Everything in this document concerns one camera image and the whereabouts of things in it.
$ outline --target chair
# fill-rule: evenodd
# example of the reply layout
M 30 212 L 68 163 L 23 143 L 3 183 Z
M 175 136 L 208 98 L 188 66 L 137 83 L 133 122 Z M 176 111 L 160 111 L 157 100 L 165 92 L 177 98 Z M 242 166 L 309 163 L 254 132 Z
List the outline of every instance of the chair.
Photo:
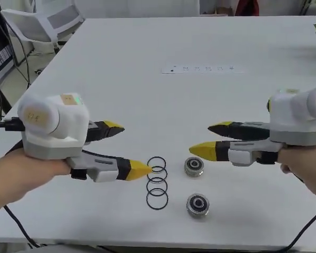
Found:
M 58 42 L 60 39 L 72 34 L 84 22 L 84 18 L 76 8 L 74 0 L 56 0 L 56 9 L 43 9 L 39 12 L 38 0 L 30 1 L 31 8 L 36 13 L 21 12 L 13 9 L 1 11 L 7 23 L 14 30 L 17 37 L 22 41 L 32 43 L 53 44 L 55 54 L 60 50 Z M 43 69 L 35 71 L 40 74 Z

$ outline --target black o-ring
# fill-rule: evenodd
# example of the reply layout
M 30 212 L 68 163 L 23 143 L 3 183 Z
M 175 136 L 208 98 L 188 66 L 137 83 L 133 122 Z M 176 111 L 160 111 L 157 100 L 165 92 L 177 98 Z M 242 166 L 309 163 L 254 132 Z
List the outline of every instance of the black o-ring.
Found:
M 165 175 L 164 178 L 162 178 L 162 177 L 159 177 L 159 178 L 165 180 L 165 179 L 167 178 L 167 170 L 166 170 L 165 168 L 163 168 L 161 171 L 165 171 L 166 175 Z M 147 179 L 151 180 L 151 178 L 149 177 L 149 174 L 147 174 L 146 177 L 147 177 Z
M 166 160 L 165 160 L 164 158 L 162 158 L 162 157 L 151 157 L 151 158 L 147 161 L 147 164 L 146 164 L 146 165 L 149 166 L 149 163 L 150 163 L 153 159 L 156 159 L 156 158 L 163 160 L 163 162 L 164 162 L 164 168 L 166 168 Z
M 155 168 L 161 168 L 161 170 L 152 170 L 151 173 L 159 174 L 160 172 L 162 172 L 165 169 L 165 167 L 162 167 L 162 166 L 159 166 L 159 165 L 151 167 L 151 169 L 155 169 Z
M 163 190 L 162 188 L 157 188 L 157 189 L 161 189 L 162 190 L 162 194 L 153 194 L 150 190 L 149 190 L 149 183 L 161 183 L 161 182 L 164 182 L 165 185 L 166 185 L 166 189 Z M 154 177 L 154 178 L 151 178 L 147 183 L 146 183 L 146 190 L 148 191 L 148 193 L 152 196 L 155 196 L 155 197 L 160 197 L 160 196 L 163 196 L 166 192 L 167 192 L 167 182 L 165 181 L 165 179 L 162 179 L 160 177 Z
M 163 205 L 162 207 L 153 207 L 152 205 L 149 204 L 149 195 L 152 195 L 152 191 L 164 192 L 163 195 L 166 195 L 166 203 L 165 203 L 165 205 Z M 162 210 L 162 209 L 164 209 L 167 206 L 168 203 L 169 203 L 169 195 L 167 195 L 166 191 L 164 191 L 161 188 L 153 188 L 150 191 L 148 191 L 148 193 L 146 194 L 146 204 L 153 210 Z

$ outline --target table surface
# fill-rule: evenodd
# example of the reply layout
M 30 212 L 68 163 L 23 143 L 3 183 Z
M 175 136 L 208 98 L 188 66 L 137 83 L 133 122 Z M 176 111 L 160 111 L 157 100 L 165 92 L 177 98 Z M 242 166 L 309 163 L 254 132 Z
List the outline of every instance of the table surface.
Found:
M 147 161 L 167 160 L 169 204 L 145 202 L 146 178 L 96 184 L 58 177 L 9 205 L 38 242 L 118 246 L 272 249 L 289 244 L 316 214 L 316 196 L 278 165 L 205 162 L 187 177 L 188 148 L 220 140 L 221 121 L 268 122 L 266 102 L 279 88 L 316 87 L 316 17 L 140 18 L 87 20 L 29 93 L 78 92 L 93 121 L 125 132 L 86 149 Z M 178 65 L 233 65 L 243 73 L 162 74 Z M 14 106 L 9 116 L 16 114 Z M 20 139 L 0 130 L 0 156 Z M 186 200 L 211 203 L 192 219 Z M 150 198 L 158 205 L 161 198 Z M 0 211 L 0 241 L 23 241 Z M 316 250 L 316 222 L 297 243 Z

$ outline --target human hand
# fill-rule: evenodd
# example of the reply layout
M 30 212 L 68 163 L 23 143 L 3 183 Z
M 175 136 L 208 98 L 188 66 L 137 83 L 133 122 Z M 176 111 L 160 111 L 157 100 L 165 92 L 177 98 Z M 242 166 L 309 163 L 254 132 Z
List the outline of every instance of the human hand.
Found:
M 54 176 L 69 173 L 70 167 L 63 160 L 39 160 L 18 149 L 0 158 L 0 192 L 6 203 L 15 202 Z
M 282 149 L 278 162 L 284 173 L 294 173 L 316 195 L 316 147 Z

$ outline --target ball bearing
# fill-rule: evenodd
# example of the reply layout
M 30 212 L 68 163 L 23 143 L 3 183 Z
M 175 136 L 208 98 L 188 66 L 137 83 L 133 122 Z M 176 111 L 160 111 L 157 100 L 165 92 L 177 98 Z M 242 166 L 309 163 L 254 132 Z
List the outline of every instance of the ball bearing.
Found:
M 185 161 L 184 170 L 190 177 L 199 177 L 204 171 L 204 162 L 198 157 L 187 158 Z
M 187 199 L 186 209 L 193 218 L 203 218 L 209 212 L 210 202 L 204 195 L 195 193 Z

